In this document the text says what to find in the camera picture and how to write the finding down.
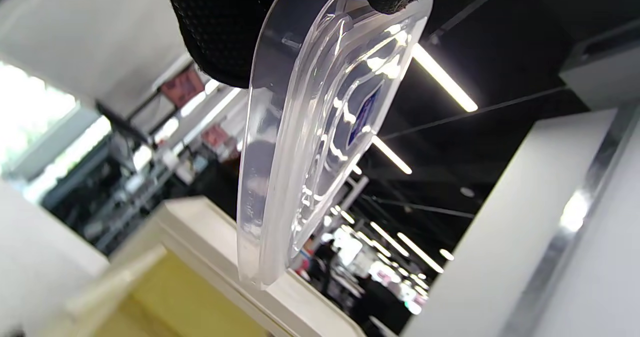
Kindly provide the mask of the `person's left hand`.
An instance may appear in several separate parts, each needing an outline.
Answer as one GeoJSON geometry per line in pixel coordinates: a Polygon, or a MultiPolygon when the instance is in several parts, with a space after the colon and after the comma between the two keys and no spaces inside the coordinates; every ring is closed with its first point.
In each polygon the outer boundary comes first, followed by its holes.
{"type": "MultiPolygon", "coordinates": [[[[259,34],[276,0],[169,0],[194,63],[212,79],[227,86],[248,89],[279,84],[291,78],[293,62],[284,53],[259,56],[260,65],[269,59],[269,72],[254,79],[253,60],[259,34]]],[[[366,0],[377,12],[393,15],[416,0],[366,0]]]]}

